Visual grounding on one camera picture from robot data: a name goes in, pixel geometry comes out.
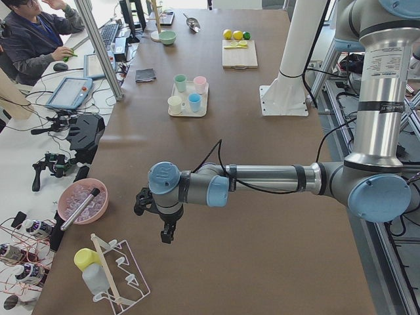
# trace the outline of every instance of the keyboard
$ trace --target keyboard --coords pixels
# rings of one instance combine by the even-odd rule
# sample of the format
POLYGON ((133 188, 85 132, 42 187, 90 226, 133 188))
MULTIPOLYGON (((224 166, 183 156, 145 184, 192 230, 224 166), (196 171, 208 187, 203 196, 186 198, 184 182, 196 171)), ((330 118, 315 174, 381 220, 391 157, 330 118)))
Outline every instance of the keyboard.
POLYGON ((118 32, 118 24, 106 24, 100 29, 100 36, 105 44, 106 50, 109 50, 114 42, 118 32))

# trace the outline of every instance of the person's hand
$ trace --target person's hand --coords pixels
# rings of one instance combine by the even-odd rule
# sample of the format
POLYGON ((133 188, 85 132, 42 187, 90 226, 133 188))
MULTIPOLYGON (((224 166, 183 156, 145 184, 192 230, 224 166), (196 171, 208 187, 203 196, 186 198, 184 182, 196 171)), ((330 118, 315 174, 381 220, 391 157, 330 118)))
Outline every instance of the person's hand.
POLYGON ((64 10, 67 7, 67 3, 63 0, 42 0, 42 2, 48 4, 54 10, 64 10))
POLYGON ((71 57, 73 56, 73 51, 65 46, 57 48, 53 53, 51 53, 51 56, 54 58, 55 61, 61 61, 64 59, 64 57, 71 57))

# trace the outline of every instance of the bowl of ice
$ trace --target bowl of ice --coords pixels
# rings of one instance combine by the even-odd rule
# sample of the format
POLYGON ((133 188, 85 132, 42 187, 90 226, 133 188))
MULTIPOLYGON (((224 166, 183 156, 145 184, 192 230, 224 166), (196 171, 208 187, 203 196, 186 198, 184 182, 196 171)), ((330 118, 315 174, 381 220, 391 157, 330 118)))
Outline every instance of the bowl of ice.
POLYGON ((84 178, 67 187, 58 200, 58 214, 67 220, 91 193, 98 188, 100 193, 86 206, 86 209, 75 219, 74 224, 89 224, 98 220, 108 207, 108 191, 103 182, 95 178, 84 178))

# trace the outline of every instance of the person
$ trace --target person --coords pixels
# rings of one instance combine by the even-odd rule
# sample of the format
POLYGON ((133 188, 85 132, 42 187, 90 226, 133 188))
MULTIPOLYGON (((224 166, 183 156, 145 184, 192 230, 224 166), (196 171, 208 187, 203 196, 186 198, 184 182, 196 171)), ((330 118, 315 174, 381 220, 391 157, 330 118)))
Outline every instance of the person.
POLYGON ((18 83, 35 85, 51 62, 73 56, 63 46, 61 35, 85 29, 80 15, 63 0, 42 0, 52 9, 63 10, 65 18, 42 11, 38 0, 1 0, 12 12, 5 21, 11 36, 0 41, 18 70, 18 83))

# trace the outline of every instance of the cutting board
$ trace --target cutting board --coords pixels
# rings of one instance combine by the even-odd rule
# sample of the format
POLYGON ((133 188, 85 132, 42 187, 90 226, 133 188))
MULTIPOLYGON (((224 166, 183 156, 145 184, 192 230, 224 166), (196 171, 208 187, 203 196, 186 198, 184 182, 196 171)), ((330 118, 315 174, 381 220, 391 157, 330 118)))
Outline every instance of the cutting board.
POLYGON ((222 65, 223 68, 258 68, 257 51, 255 50, 255 42, 247 41, 248 48, 224 49, 229 46, 231 41, 222 41, 222 65))

